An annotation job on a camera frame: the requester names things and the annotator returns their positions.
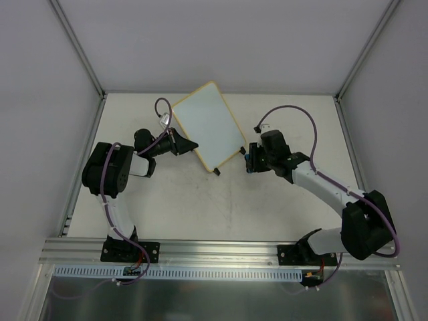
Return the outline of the blue black whiteboard eraser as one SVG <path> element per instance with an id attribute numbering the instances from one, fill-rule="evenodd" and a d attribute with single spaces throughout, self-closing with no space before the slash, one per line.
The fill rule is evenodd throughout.
<path id="1" fill-rule="evenodd" d="M 245 154 L 244 155 L 244 159 L 245 159 L 245 169 L 247 173 L 252 173 L 252 169 L 251 169 L 251 162 L 250 162 L 250 154 Z"/>

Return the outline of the yellow framed whiteboard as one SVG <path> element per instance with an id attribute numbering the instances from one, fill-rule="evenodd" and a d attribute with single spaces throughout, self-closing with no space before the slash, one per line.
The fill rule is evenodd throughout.
<path id="1" fill-rule="evenodd" d="M 213 81 L 175 103 L 172 112 L 186 137 L 199 145 L 197 156 L 210 173 L 245 148 L 244 133 Z"/>

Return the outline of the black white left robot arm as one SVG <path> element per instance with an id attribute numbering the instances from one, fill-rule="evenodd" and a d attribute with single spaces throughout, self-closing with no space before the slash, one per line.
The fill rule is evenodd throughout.
<path id="1" fill-rule="evenodd" d="M 96 144 L 82 172 L 82 184 L 97 197 L 108 222 L 108 235 L 101 260 L 130 262 L 142 257 L 138 234 L 124 198 L 130 176 L 150 178 L 156 168 L 155 158 L 168 152 L 179 156 L 199 145 L 170 128 L 164 136 L 154 137 L 145 128 L 134 133 L 134 145 Z"/>

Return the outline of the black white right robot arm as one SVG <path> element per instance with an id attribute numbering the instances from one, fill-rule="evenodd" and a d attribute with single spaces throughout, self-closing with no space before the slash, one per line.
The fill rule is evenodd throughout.
<path id="1" fill-rule="evenodd" d="M 315 229 L 301 237 L 286 254 L 292 261 L 315 264 L 328 253 L 349 253 L 364 260 L 396 241 L 397 233 L 385 197 L 378 191 L 351 190 L 315 168 L 310 157 L 291 152 L 276 129 L 256 128 L 258 142 L 245 155 L 248 173 L 273 171 L 278 177 L 315 195 L 341 218 L 334 229 Z"/>

